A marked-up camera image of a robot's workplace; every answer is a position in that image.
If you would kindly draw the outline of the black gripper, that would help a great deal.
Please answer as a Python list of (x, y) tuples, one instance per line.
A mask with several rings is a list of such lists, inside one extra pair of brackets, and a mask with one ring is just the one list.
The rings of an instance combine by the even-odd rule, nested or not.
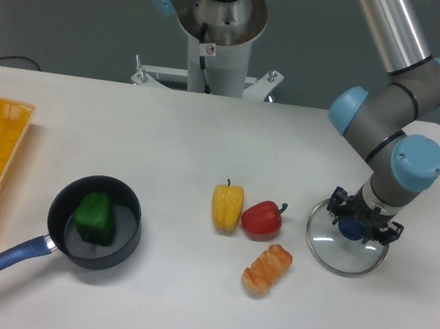
[(333, 217), (333, 225), (345, 219), (345, 229), (365, 232), (362, 243), (376, 241), (386, 246), (398, 240), (404, 231), (401, 223), (391, 221), (394, 215), (387, 215), (382, 207), (370, 208), (362, 196), (351, 196), (341, 186), (335, 188), (327, 201), (327, 211)]

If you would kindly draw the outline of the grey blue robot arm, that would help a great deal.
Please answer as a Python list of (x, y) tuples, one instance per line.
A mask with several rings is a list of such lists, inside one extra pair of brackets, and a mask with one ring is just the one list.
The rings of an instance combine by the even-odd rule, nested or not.
[[(246, 84), (251, 45), (266, 26), (265, 0), (151, 0), (177, 17), (188, 40), (190, 91), (260, 100), (271, 79)], [(328, 117), (372, 169), (353, 195), (337, 188), (327, 201), (333, 223), (351, 240), (386, 245), (403, 232), (395, 216), (440, 175), (440, 148), (405, 128), (440, 106), (440, 58), (432, 56), (408, 0), (359, 0), (389, 77), (377, 92), (349, 88)]]

